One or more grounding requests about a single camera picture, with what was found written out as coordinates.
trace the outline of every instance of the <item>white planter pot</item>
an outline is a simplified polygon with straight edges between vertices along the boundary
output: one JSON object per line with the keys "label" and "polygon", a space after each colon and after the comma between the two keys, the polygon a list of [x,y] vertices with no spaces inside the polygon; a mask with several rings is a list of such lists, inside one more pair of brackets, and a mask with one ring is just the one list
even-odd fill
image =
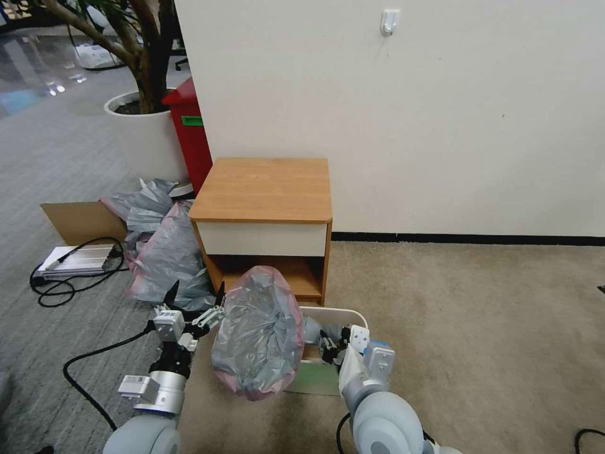
{"label": "white planter pot", "polygon": [[187,184],[187,167],[170,111],[145,115],[115,112],[118,106],[138,98],[139,92],[132,91],[110,99],[104,106],[122,140],[126,160],[134,173],[144,180],[163,178],[180,185]]}

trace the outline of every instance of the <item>black baseboard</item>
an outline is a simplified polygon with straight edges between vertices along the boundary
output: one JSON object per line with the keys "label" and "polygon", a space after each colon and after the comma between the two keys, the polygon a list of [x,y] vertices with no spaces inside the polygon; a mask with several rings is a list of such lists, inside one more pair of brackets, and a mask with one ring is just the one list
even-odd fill
{"label": "black baseboard", "polygon": [[332,241],[498,245],[605,246],[603,236],[452,235],[449,233],[332,232]]}

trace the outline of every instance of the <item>beige carpet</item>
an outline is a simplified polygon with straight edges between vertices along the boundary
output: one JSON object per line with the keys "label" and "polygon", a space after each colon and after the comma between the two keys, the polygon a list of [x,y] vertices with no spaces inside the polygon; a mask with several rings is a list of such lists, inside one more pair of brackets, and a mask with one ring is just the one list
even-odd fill
{"label": "beige carpet", "polygon": [[[360,311],[396,349],[391,389],[438,442],[567,454],[578,428],[605,429],[604,282],[602,248],[335,242],[326,305]],[[187,384],[185,454],[337,452],[340,398],[235,397],[210,372],[211,341]]]}

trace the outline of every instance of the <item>white drawer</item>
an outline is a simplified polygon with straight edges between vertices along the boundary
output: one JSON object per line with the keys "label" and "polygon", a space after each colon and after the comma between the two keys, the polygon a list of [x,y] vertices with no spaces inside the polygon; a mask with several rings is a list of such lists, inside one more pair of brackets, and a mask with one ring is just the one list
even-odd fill
{"label": "white drawer", "polygon": [[303,255],[326,252],[327,224],[198,222],[207,254]]}

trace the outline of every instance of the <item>pink plastic bag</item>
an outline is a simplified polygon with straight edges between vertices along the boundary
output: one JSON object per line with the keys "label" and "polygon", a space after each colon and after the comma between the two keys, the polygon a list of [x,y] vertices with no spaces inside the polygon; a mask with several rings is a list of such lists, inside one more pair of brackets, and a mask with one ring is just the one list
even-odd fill
{"label": "pink plastic bag", "polygon": [[303,357],[304,319],[282,274],[251,268],[227,292],[224,306],[212,346],[214,373],[248,400],[283,391]]}

